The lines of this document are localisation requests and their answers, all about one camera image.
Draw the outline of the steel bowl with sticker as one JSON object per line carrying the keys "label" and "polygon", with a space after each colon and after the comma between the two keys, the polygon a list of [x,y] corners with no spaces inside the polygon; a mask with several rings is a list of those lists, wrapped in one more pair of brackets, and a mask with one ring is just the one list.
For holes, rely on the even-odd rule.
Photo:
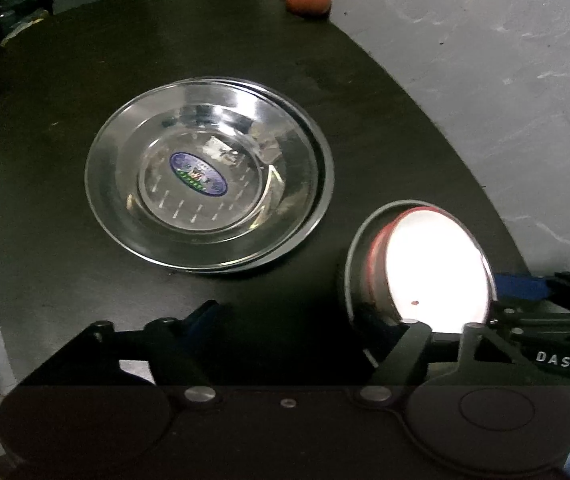
{"label": "steel bowl with sticker", "polygon": [[126,103],[84,170],[89,206],[115,242],[193,273],[291,252],[324,217],[334,184],[328,142],[300,105],[225,77],[179,80]]}

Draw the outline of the steel plate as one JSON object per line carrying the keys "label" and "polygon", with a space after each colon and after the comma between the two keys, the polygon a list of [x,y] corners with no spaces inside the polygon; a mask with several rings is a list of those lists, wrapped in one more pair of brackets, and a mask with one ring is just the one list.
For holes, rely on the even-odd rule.
{"label": "steel plate", "polygon": [[343,270],[343,296],[351,322],[374,315],[390,326],[417,315],[403,315],[391,298],[385,271],[385,251],[391,231],[400,219],[416,210],[444,210],[423,200],[395,200],[375,209],[352,238]]}

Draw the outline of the white plate red rim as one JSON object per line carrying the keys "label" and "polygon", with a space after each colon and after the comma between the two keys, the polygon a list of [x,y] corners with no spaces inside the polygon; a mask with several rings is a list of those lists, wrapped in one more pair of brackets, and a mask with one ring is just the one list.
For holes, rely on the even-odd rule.
{"label": "white plate red rim", "polygon": [[363,295],[384,320],[415,320],[442,334],[486,322],[494,277],[477,240],[453,214],[399,200],[376,211],[370,226]]}

